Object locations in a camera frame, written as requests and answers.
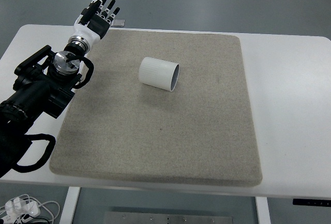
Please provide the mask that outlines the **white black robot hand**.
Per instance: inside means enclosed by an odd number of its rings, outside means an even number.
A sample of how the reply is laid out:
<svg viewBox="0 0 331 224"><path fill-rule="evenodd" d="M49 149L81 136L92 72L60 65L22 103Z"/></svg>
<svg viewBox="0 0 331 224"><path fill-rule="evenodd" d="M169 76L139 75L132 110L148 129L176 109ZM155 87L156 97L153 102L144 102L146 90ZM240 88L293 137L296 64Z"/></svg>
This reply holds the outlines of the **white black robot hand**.
<svg viewBox="0 0 331 224"><path fill-rule="evenodd" d="M109 4L107 0L92 0L76 19L73 25L74 33L69 38L65 50L78 55L87 54L93 45L106 35L119 13L119 7L111 10L114 5L115 0L111 0Z"/></svg>

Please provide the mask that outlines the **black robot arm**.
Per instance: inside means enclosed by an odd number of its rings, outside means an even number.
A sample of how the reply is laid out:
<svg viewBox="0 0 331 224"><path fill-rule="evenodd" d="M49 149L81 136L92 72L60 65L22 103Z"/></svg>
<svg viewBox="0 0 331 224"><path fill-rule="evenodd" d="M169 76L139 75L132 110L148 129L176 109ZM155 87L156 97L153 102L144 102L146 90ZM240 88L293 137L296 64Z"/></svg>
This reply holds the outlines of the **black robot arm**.
<svg viewBox="0 0 331 224"><path fill-rule="evenodd" d="M46 45L17 66L15 93L1 103L1 176L10 170L36 171L48 161L56 138L27 132L42 113L58 118L74 97L73 90L90 81L94 65L86 58L88 52L88 48L76 41L57 53ZM33 165L19 165L32 143L38 140L48 142L44 154Z"/></svg>

